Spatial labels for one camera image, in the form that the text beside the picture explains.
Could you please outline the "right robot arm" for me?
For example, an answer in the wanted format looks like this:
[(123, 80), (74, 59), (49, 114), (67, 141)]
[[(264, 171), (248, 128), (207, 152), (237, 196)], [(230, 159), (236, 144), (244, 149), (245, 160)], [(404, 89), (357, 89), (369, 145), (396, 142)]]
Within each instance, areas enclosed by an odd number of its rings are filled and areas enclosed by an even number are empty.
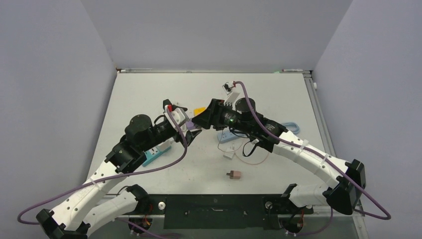
[(285, 157), (323, 181), (321, 185), (300, 186), (292, 184), (288, 195), (281, 199), (282, 209), (294, 213), (301, 207), (330, 206), (339, 213), (352, 215), (366, 186), (365, 166), (325, 153), (306, 140), (298, 138), (282, 124), (264, 117), (249, 108), (245, 98), (234, 107), (223, 100), (212, 99), (209, 106), (192, 122), (204, 129), (224, 128), (239, 131), (256, 141), (256, 146)]

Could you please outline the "light blue power strip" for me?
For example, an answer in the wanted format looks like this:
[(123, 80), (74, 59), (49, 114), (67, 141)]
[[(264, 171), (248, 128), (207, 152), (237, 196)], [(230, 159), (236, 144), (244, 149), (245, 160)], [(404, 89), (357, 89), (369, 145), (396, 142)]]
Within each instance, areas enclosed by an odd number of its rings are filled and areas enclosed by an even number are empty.
[(230, 131), (220, 131), (217, 133), (216, 137), (220, 143), (227, 143), (240, 138), (246, 138), (246, 135), (240, 133), (233, 134)]

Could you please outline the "purple power strip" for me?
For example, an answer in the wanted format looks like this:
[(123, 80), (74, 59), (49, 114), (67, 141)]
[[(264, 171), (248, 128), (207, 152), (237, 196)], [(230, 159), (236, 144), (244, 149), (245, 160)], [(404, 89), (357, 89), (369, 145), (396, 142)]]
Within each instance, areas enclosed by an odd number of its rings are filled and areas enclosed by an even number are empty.
[(193, 130), (196, 128), (195, 124), (192, 121), (186, 122), (186, 128), (187, 130)]

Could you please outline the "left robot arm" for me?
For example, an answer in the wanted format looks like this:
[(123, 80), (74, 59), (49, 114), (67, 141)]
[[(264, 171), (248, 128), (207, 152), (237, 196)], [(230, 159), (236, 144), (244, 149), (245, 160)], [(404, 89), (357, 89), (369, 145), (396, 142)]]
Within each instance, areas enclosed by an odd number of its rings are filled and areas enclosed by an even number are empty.
[(130, 212), (143, 214), (149, 208), (148, 193), (134, 184), (117, 197), (99, 201), (117, 184), (137, 174), (146, 160), (146, 152), (173, 139), (187, 148), (200, 133), (183, 133), (181, 126), (189, 120), (187, 109), (163, 102), (163, 121), (153, 123), (148, 115), (134, 116), (124, 135), (105, 157), (91, 177), (75, 190), (65, 193), (67, 199), (53, 209), (43, 209), (36, 219), (50, 239), (86, 239), (115, 218)]

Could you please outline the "yellow cube socket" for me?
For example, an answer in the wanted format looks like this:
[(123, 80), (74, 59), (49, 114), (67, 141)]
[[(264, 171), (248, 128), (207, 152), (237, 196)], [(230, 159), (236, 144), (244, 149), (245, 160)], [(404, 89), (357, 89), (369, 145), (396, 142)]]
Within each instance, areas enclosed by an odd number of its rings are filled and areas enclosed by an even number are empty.
[(194, 116), (198, 116), (199, 114), (201, 114), (202, 112), (204, 112), (207, 108), (206, 107), (201, 107), (201, 108), (196, 108), (193, 110)]

